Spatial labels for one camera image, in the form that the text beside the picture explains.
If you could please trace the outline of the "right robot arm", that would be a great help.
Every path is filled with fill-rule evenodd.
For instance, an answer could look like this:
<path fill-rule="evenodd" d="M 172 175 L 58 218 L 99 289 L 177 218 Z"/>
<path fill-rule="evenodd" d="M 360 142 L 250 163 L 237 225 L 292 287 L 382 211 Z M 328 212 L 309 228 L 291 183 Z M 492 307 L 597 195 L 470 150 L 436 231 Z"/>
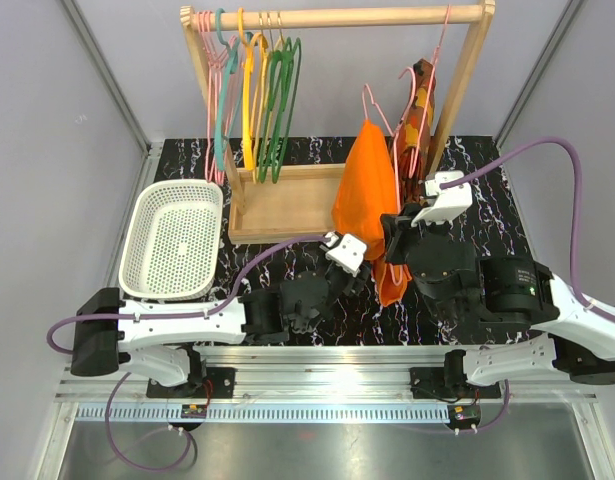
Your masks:
<path fill-rule="evenodd" d="M 424 225 L 421 208 L 380 218 L 386 260 L 406 267 L 431 313 L 478 327 L 518 327 L 537 337 L 507 346 L 455 349 L 442 368 L 412 381 L 464 397 L 477 388 L 539 372 L 574 383 L 615 385 L 615 323 L 551 270 L 527 257 L 483 257 L 450 235 L 449 222 Z"/>

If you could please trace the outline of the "yellow plastic hanger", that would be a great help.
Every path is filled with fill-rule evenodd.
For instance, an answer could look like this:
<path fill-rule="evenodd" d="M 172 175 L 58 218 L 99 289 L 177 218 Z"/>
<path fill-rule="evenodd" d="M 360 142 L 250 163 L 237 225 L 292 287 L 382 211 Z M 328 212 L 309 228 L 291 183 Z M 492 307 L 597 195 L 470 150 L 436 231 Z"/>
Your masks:
<path fill-rule="evenodd" d="M 237 26 L 241 43 L 245 49 L 245 61 L 242 65 L 243 85 L 242 85 L 242 151 L 244 166 L 247 171 L 254 173 L 256 161 L 253 154 L 253 115 L 251 107 L 251 78 L 255 67 L 254 47 L 259 46 L 260 59 L 265 64 L 268 42 L 265 36 L 258 32 L 248 36 L 244 28 L 244 9 L 240 7 L 237 12 Z"/>

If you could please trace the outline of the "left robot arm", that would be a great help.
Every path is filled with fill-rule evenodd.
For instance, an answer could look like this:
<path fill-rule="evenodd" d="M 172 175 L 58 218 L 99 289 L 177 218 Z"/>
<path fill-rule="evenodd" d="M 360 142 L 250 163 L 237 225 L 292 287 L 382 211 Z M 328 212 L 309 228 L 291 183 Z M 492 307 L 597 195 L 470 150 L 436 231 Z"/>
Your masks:
<path fill-rule="evenodd" d="M 331 319 L 338 299 L 359 294 L 369 276 L 368 262 L 350 273 L 328 261 L 316 271 L 246 293 L 225 308 L 123 300 L 118 289 L 104 288 L 77 312 L 70 372 L 100 377 L 123 370 L 192 397 L 207 380 L 197 343 L 285 343 Z"/>

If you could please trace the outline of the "wooden clothes rack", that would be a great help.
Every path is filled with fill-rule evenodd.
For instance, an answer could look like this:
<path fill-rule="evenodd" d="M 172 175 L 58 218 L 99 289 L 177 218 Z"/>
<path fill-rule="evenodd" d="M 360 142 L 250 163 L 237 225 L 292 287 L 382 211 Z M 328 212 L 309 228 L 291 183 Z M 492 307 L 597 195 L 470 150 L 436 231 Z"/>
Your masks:
<path fill-rule="evenodd" d="M 457 6 L 289 10 L 276 13 L 267 26 L 270 29 L 304 29 L 468 25 L 461 55 L 431 140 L 429 164 L 425 169 L 431 173 L 438 168 L 495 8 L 493 1 L 479 1 Z M 210 96 L 210 55 L 201 45 L 201 31 L 256 28 L 258 19 L 258 15 L 252 12 L 210 13 L 200 17 L 192 7 L 181 7 L 180 22 L 203 97 Z M 245 169 L 237 168 L 231 153 L 226 153 L 224 159 L 232 189 L 228 233 L 233 243 L 273 243 L 331 229 L 331 208 L 343 173 L 342 165 L 288 166 L 281 172 L 279 185 L 264 186 L 255 184 Z"/>

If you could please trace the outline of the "camouflage patterned trousers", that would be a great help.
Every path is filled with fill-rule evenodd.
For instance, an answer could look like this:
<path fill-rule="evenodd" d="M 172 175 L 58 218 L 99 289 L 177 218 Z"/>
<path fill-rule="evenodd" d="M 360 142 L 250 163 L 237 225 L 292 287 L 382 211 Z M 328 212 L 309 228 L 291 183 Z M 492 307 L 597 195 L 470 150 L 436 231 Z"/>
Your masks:
<path fill-rule="evenodd" d="M 398 173 L 401 204 L 419 202 L 427 175 L 431 127 L 435 109 L 435 66 L 426 59 L 414 63 L 410 99 L 398 122 L 392 153 Z"/>

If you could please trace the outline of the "teal plastic hanger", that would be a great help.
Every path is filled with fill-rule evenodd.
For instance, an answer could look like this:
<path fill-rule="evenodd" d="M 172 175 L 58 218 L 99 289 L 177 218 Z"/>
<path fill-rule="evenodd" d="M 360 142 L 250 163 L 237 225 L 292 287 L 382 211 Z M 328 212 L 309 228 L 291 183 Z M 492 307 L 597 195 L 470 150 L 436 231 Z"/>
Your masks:
<path fill-rule="evenodd" d="M 216 123 L 214 129 L 214 155 L 216 160 L 217 169 L 220 173 L 225 172 L 225 160 L 224 156 L 226 153 L 226 146 L 229 141 L 229 136 L 223 132 L 224 130 L 224 120 L 225 120 L 225 109 L 227 106 L 227 93 L 229 87 L 229 81 L 231 76 L 236 72 L 236 63 L 238 60 L 238 43 L 239 40 L 237 37 L 234 37 L 232 40 L 227 41 L 223 38 L 222 34 L 222 23 L 221 16 L 225 10 L 223 8 L 218 8 L 215 12 L 215 30 L 218 37 L 219 42 L 226 48 L 227 51 L 227 61 L 225 66 L 220 70 L 221 76 L 221 87 L 218 95 L 218 107 L 216 112 Z"/>

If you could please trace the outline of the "orange trousers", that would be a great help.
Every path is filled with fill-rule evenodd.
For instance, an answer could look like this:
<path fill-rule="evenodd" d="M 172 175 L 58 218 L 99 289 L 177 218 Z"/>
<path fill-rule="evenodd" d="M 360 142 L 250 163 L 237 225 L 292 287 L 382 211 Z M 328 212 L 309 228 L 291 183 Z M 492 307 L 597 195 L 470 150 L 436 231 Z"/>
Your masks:
<path fill-rule="evenodd" d="M 345 161 L 332 208 L 335 229 L 366 244 L 379 303 L 388 307 L 402 300 L 412 276 L 405 266 L 386 261 L 381 216 L 397 212 L 395 174 L 382 130 L 363 122 Z"/>

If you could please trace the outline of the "white perforated plastic basket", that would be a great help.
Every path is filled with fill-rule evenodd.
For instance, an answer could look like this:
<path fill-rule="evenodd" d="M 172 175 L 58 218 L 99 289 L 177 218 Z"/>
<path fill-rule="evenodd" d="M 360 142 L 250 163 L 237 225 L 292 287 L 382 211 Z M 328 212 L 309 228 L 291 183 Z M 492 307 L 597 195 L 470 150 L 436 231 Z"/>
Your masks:
<path fill-rule="evenodd" d="M 138 196 L 118 271 L 122 291 L 169 302 L 202 297 L 214 281 L 223 192 L 201 179 L 154 183 Z"/>

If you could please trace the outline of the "green velvet hanger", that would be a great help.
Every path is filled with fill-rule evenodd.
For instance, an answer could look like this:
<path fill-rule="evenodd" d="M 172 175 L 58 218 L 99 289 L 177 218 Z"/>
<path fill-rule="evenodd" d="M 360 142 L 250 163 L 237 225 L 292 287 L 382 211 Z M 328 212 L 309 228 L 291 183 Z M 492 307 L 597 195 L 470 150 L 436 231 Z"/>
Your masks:
<path fill-rule="evenodd" d="M 280 76 L 280 98 L 273 126 L 268 158 L 271 178 L 277 183 L 283 166 L 289 136 L 302 62 L 302 41 L 289 38 L 283 48 L 283 63 Z"/>
<path fill-rule="evenodd" d="M 282 162 L 277 159 L 276 148 L 280 142 L 280 125 L 289 97 L 293 76 L 293 42 L 280 40 L 271 55 L 269 66 L 269 91 L 263 121 L 262 147 L 259 153 L 257 179 L 264 183 L 267 177 L 278 180 Z"/>

